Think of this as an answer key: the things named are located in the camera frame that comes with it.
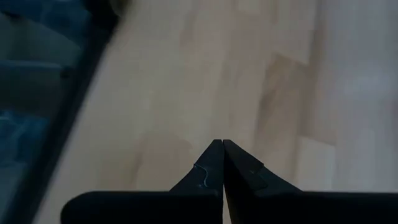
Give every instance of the laminate floor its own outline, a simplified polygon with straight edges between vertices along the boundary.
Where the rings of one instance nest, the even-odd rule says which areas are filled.
[[[304,190],[398,189],[398,2],[136,1],[37,223],[89,190],[168,190],[214,138]]]

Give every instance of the black plastic piece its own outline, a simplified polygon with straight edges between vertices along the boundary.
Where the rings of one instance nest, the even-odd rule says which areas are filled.
[[[221,140],[214,140],[169,192],[91,192],[69,201],[63,224],[223,222]]]
[[[170,192],[93,192],[67,203],[62,223],[232,224],[393,222],[397,194],[303,192],[230,140],[214,140]]]

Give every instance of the black frame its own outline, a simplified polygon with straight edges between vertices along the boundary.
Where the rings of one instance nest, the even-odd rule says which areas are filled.
[[[62,98],[57,114],[51,120],[37,160],[28,170],[12,199],[4,223],[30,223],[34,219],[103,50],[118,23],[114,14],[103,14],[91,8],[88,10],[93,16],[88,24],[87,46],[83,49],[76,69],[69,70],[71,74],[63,74],[71,78],[70,87]]]

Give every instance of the black edge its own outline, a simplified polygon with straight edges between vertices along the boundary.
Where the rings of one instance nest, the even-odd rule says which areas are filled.
[[[71,87],[49,126],[39,158],[22,180],[9,206],[4,223],[31,223],[46,193],[63,145],[85,98],[103,49],[112,34],[110,27],[105,30],[94,21],[90,22],[89,29],[88,46],[83,50]]]

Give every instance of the black object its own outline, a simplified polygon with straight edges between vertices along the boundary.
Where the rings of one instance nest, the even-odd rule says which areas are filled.
[[[397,194],[303,192],[230,140],[214,140],[169,192],[91,192],[69,201],[63,224],[223,222],[223,184],[237,223],[394,222]]]
[[[68,70],[68,74],[63,74],[69,79],[68,90],[50,124],[37,160],[21,181],[20,187],[16,189],[16,196],[3,223],[31,223],[38,210],[103,49],[112,36],[113,28],[116,27],[117,21],[104,26],[98,23],[100,20],[102,18],[96,16],[91,18],[87,27],[88,44],[83,49],[78,65],[75,69]]]

